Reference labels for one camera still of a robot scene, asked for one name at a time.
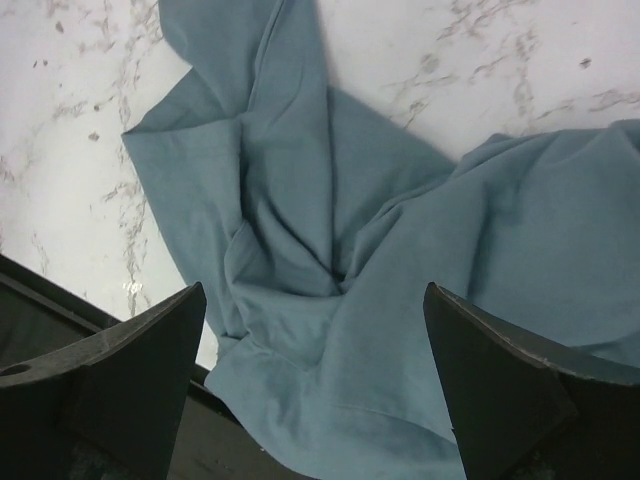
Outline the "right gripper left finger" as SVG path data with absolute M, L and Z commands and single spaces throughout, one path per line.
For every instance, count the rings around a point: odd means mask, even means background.
M 2 478 L 166 478 L 205 308 L 196 283 L 128 321 L 2 367 Z

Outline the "grey-blue t shirt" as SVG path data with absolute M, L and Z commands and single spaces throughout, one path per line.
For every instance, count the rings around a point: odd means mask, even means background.
M 328 82 L 311 1 L 163 1 L 189 73 L 125 133 L 200 282 L 206 385 L 318 479 L 460 479 L 429 283 L 639 362 L 639 124 L 494 135 L 460 161 Z

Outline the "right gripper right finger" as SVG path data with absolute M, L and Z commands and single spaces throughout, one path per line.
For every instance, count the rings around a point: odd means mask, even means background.
M 639 371 L 431 283 L 426 329 L 469 479 L 636 479 Z

